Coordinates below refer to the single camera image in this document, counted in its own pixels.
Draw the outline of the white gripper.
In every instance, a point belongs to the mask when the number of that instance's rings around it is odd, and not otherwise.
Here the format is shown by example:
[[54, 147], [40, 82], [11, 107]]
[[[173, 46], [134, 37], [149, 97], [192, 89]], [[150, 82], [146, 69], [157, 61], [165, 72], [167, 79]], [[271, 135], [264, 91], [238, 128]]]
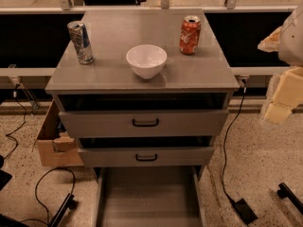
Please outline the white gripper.
[[[303, 2], [278, 27], [258, 44], [258, 50], [277, 52], [281, 61], [303, 66]], [[281, 75], [273, 75], [263, 107], [263, 120], [279, 125], [292, 110], [303, 103], [303, 68], [291, 67]]]

